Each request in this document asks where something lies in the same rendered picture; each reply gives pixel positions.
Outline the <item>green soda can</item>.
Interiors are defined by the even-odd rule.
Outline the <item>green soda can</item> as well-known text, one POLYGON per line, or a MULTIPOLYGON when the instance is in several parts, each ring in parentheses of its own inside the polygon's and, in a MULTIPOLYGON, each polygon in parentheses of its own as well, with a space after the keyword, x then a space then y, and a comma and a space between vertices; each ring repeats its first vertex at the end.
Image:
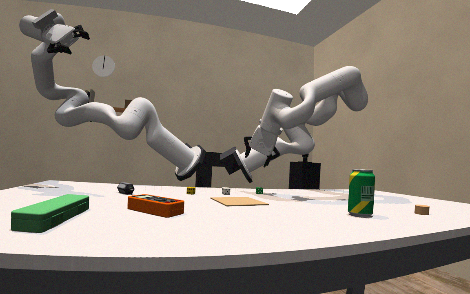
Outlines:
POLYGON ((373 170, 352 169, 349 179, 348 212, 352 216, 373 214, 375 175, 373 170))

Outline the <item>tan flat mat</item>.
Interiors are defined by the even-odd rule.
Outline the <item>tan flat mat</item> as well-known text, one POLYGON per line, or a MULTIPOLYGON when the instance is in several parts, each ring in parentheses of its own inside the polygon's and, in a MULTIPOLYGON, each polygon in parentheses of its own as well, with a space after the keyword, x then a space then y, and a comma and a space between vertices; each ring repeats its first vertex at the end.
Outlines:
POLYGON ((227 207, 246 205, 269 205, 269 203, 265 203, 249 197, 210 197, 210 199, 227 207))

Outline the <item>orange multimeter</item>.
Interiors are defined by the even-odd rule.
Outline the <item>orange multimeter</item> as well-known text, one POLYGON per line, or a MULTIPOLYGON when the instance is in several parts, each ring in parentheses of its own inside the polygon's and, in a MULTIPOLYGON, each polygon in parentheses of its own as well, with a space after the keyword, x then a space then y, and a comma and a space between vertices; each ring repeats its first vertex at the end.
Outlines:
POLYGON ((184 214, 184 200, 153 195, 128 196, 127 208, 137 212, 171 217, 184 214))

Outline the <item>green pencil case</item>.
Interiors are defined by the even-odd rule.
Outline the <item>green pencil case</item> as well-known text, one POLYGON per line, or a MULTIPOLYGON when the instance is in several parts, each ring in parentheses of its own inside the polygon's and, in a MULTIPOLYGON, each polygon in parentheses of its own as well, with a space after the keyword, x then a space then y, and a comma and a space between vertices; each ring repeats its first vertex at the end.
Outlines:
POLYGON ((89 209, 89 196, 63 195, 11 212, 11 230, 45 232, 89 209))

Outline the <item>brown cylinder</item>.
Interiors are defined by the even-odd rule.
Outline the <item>brown cylinder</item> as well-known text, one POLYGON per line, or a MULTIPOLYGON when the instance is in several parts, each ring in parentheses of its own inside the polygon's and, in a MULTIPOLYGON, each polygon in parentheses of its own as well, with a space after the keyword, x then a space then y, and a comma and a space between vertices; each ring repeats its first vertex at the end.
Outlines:
POLYGON ((429 215, 430 207, 428 205, 415 205, 415 214, 429 215))

